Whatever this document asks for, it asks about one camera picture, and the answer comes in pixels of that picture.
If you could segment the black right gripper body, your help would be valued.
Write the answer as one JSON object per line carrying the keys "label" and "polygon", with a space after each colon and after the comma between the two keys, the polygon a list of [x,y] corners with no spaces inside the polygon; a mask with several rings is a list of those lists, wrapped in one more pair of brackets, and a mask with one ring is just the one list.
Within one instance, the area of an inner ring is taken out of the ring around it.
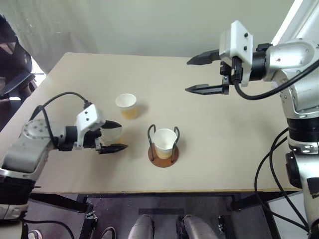
{"label": "black right gripper body", "polygon": [[239,57],[233,57],[230,65],[225,61],[221,61],[220,75],[222,75],[222,84],[234,85],[235,83],[241,83],[243,76],[242,60]]}

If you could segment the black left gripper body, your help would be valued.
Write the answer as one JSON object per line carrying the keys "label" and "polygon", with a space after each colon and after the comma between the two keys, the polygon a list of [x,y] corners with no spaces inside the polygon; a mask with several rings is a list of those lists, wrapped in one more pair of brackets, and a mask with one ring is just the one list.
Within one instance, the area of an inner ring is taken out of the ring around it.
{"label": "black left gripper body", "polygon": [[101,130],[87,131],[84,135],[83,148],[101,149],[102,144],[100,137],[102,136]]}

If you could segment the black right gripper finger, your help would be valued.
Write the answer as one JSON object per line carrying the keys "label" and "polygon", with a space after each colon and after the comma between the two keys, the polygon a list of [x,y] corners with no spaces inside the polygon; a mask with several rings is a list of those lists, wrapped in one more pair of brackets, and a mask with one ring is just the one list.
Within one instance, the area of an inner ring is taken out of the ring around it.
{"label": "black right gripper finger", "polygon": [[199,95],[215,95],[215,94],[229,94],[229,77],[222,77],[222,84],[218,86],[210,86],[208,84],[200,84],[188,87],[185,89],[187,92]]}
{"label": "black right gripper finger", "polygon": [[192,57],[187,65],[206,65],[211,64],[213,61],[220,60],[219,49],[206,51]]}

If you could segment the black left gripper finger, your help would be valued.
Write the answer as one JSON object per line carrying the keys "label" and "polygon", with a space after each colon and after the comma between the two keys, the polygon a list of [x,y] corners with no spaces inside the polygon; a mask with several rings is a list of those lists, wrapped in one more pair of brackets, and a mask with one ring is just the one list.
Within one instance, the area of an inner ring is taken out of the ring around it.
{"label": "black left gripper finger", "polygon": [[113,128],[120,128],[120,127],[122,127],[121,124],[111,120],[106,120],[105,123],[102,125],[103,129],[113,129]]}
{"label": "black left gripper finger", "polygon": [[121,144],[121,143],[115,143],[110,145],[104,145],[99,139],[95,139],[95,150],[99,154],[112,154],[120,152],[124,149],[126,149],[128,145]]}

